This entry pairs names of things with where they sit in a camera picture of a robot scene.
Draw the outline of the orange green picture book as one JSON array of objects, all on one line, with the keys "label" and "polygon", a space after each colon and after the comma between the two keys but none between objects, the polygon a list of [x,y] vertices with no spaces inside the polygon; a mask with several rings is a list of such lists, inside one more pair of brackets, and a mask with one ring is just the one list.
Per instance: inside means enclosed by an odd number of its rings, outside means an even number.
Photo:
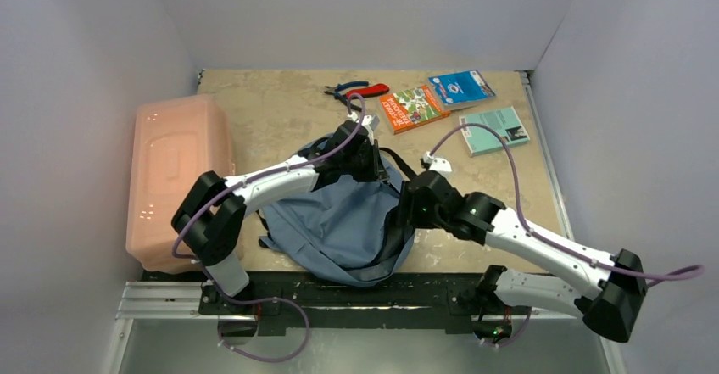
[{"label": "orange green picture book", "polygon": [[427,85],[391,92],[379,102],[394,135],[450,116]]}]

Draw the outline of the blue handled pliers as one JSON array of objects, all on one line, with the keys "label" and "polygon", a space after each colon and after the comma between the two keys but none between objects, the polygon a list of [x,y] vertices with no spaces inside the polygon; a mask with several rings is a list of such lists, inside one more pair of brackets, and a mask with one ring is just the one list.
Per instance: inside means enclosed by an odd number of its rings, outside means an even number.
[{"label": "blue handled pliers", "polygon": [[337,101],[339,101],[342,105],[347,106],[349,109],[360,111],[361,107],[350,103],[348,101],[349,98],[344,97],[344,94],[353,88],[366,87],[369,85],[370,83],[368,81],[351,81],[340,83],[335,86],[325,86],[325,90],[323,92],[327,95],[333,96]]}]

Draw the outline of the blue paperback book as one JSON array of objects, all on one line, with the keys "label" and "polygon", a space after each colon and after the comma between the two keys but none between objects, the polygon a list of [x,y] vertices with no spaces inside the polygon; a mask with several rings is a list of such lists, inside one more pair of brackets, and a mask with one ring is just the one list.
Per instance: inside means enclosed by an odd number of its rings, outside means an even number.
[{"label": "blue paperback book", "polygon": [[428,77],[439,102],[448,111],[466,109],[494,98],[496,92],[478,70],[466,70]]}]

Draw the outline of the aluminium frame rail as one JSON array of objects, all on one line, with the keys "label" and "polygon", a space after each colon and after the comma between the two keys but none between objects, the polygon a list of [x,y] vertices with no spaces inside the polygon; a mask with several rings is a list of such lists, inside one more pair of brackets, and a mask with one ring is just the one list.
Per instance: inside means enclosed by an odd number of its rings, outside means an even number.
[{"label": "aluminium frame rail", "polygon": [[261,310],[201,278],[128,282],[107,373],[623,373],[617,343],[570,315],[512,310],[512,336],[481,341],[504,310],[480,310],[476,274],[398,274],[377,287],[296,272],[255,275]]}]

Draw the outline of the pink plastic storage bin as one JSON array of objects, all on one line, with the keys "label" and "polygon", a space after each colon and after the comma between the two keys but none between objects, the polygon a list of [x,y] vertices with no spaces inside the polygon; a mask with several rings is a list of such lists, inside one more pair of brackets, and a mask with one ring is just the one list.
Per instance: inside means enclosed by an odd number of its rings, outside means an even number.
[{"label": "pink plastic storage bin", "polygon": [[234,173],[226,114],[209,94],[139,107],[136,115],[125,248],[146,271],[192,270],[174,257],[170,222],[198,177]]}]

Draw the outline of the blue student backpack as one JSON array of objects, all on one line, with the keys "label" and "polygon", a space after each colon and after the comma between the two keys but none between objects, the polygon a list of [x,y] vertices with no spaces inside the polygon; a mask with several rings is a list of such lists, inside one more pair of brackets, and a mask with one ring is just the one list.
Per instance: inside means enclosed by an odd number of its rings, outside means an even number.
[{"label": "blue student backpack", "polygon": [[258,210],[267,231],[260,245],[287,255],[326,281],[372,287],[388,279],[408,258],[415,229],[387,224],[399,202],[407,166],[396,166],[388,151],[380,158],[389,176],[386,183],[341,176],[316,192]]}]

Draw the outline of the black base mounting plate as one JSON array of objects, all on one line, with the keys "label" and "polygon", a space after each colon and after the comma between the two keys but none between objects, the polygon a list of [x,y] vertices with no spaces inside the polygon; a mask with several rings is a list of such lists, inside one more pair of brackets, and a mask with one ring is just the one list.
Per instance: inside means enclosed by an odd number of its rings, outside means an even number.
[{"label": "black base mounting plate", "polygon": [[223,299],[200,272],[143,272],[163,291],[160,309],[220,321],[227,337],[283,336],[290,328],[419,329],[507,338],[529,309],[507,306],[481,273],[399,273],[374,287],[349,287],[309,273],[255,271],[238,295]]}]

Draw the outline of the red utility knife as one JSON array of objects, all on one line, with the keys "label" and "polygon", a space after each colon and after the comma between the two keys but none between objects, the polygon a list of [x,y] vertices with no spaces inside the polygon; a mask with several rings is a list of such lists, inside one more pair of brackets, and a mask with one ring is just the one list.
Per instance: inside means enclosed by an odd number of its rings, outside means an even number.
[{"label": "red utility knife", "polygon": [[374,98],[390,92],[389,86],[383,83],[377,83],[371,86],[353,88],[344,94],[344,97],[350,98],[353,95],[360,95],[363,98]]}]

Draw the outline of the teal paperback book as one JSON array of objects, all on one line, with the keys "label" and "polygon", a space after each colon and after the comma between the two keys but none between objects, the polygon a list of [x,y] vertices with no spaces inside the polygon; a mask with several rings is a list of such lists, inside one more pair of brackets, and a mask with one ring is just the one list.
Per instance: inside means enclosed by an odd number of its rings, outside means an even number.
[{"label": "teal paperback book", "polygon": [[[514,107],[460,115],[459,123],[461,125],[476,123],[489,127],[501,137],[508,148],[528,143],[531,140]],[[461,130],[461,135],[471,157],[503,149],[499,139],[484,128],[466,127]]]}]

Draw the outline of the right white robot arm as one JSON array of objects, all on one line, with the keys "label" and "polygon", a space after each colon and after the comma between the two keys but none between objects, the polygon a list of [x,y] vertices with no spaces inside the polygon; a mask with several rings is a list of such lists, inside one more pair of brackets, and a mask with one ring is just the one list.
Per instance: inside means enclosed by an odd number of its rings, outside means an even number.
[{"label": "right white robot arm", "polygon": [[521,220],[517,210],[485,193],[459,193],[432,170],[402,183],[386,228],[390,232],[442,229],[459,240],[503,250],[541,268],[537,274],[490,265],[472,294],[459,298],[482,314],[504,307],[551,310],[580,319],[603,338],[625,343],[648,292],[635,253],[583,247]]}]

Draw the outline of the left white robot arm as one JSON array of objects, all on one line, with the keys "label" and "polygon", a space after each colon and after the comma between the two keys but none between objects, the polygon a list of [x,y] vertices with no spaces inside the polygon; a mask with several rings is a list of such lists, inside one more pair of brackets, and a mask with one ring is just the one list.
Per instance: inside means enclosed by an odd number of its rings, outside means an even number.
[{"label": "left white robot arm", "polygon": [[306,148],[263,170],[221,177],[201,174],[171,218],[176,241],[201,265],[220,291],[220,303],[233,314],[253,302],[250,278],[236,253],[248,215],[303,193],[322,191],[342,179],[358,183],[389,179],[379,154],[371,115],[351,114],[316,148]]}]

